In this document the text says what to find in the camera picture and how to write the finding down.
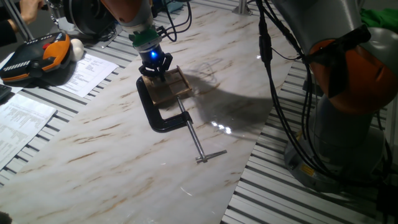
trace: white ball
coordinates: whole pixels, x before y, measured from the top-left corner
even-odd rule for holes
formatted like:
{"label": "white ball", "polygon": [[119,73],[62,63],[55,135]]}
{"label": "white ball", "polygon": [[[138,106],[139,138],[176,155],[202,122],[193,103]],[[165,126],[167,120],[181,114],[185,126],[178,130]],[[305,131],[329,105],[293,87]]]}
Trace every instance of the white ball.
{"label": "white ball", "polygon": [[70,43],[72,45],[71,60],[73,62],[78,62],[83,57],[85,52],[83,43],[79,39],[72,39]]}

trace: metal grated table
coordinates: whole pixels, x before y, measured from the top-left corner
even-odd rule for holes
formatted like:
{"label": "metal grated table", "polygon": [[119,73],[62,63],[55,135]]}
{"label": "metal grated table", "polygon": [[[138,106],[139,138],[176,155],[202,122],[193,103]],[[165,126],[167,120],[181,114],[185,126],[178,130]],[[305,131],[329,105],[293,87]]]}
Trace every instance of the metal grated table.
{"label": "metal grated table", "polygon": [[[232,11],[239,1],[193,0],[192,5],[195,4]],[[259,15],[254,3],[251,3],[249,8],[254,16]],[[175,19],[180,12],[173,12],[172,18]],[[166,27],[169,24],[164,12],[154,21],[156,26]],[[43,149],[46,143],[84,106],[101,93],[107,84],[118,78],[118,74],[138,56],[125,32],[121,32],[105,49],[86,47],[85,50],[96,57],[118,64],[119,68],[84,98],[40,80],[19,92],[58,111],[41,132],[3,170],[0,170],[0,188]],[[305,75],[303,64],[294,62],[279,92],[281,106],[294,131],[300,129],[305,94],[302,85]],[[381,110],[382,125],[383,127],[387,125],[387,129],[394,128],[386,123],[389,115],[391,117],[390,110],[387,111],[385,108]],[[375,118],[372,127],[378,127]],[[272,110],[232,195],[222,223],[380,223],[380,214],[375,212],[377,194],[375,190],[352,189],[340,195],[329,195],[306,189],[284,167],[283,151],[286,144],[287,137],[276,111]]]}

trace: wooden block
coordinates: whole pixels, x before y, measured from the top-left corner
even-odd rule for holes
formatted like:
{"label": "wooden block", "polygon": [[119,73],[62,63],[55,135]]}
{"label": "wooden block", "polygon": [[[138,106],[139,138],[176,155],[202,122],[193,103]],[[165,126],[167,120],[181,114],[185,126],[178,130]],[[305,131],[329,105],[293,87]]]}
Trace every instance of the wooden block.
{"label": "wooden block", "polygon": [[177,95],[186,94],[192,90],[187,78],[180,67],[164,73],[166,79],[162,82],[159,78],[142,76],[154,105],[173,99]]}

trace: metal post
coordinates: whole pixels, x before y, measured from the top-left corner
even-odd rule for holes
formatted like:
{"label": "metal post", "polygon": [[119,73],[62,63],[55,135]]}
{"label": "metal post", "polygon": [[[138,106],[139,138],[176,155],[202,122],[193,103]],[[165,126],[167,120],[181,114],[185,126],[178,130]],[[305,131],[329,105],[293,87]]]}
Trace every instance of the metal post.
{"label": "metal post", "polygon": [[30,33],[29,28],[27,27],[25,21],[22,19],[22,16],[19,13],[15,4],[13,2],[10,2],[10,0],[1,0],[1,3],[6,8],[8,14],[10,15],[10,18],[17,25],[22,38],[26,42],[34,40],[32,33]]}
{"label": "metal post", "polygon": [[232,12],[244,16],[251,16],[253,14],[253,12],[248,8],[247,0],[239,0],[239,6],[232,10]]}
{"label": "metal post", "polygon": [[[178,102],[178,105],[180,107],[181,112],[185,112],[184,105],[182,104],[179,96],[177,97],[177,102]],[[187,126],[188,126],[189,131],[191,132],[191,136],[192,136],[193,142],[195,143],[195,145],[196,145],[196,147],[198,149],[198,152],[200,154],[199,157],[196,157],[197,163],[207,162],[208,159],[211,159],[211,158],[214,158],[216,156],[219,156],[219,155],[227,153],[226,150],[224,150],[224,151],[220,151],[220,152],[216,152],[216,153],[212,153],[212,154],[206,155],[205,152],[203,151],[203,148],[201,147],[200,141],[199,141],[198,136],[197,136],[197,134],[195,132],[195,129],[192,126],[191,121],[187,121]]]}

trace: marble surface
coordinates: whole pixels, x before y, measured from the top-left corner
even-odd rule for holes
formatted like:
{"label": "marble surface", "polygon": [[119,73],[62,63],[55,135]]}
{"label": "marble surface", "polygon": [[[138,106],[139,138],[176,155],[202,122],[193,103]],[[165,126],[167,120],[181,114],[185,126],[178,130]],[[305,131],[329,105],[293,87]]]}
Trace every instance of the marble surface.
{"label": "marble surface", "polygon": [[[186,11],[175,23],[185,19]],[[197,164],[188,128],[151,130],[137,59],[0,190],[0,211],[19,224],[219,223],[272,107],[258,20],[195,6],[191,29],[161,43],[193,87],[183,103],[205,152],[227,154]],[[294,57],[269,30],[273,47]],[[276,86],[290,66],[274,55]],[[162,107],[164,118],[179,112],[176,103]]]}

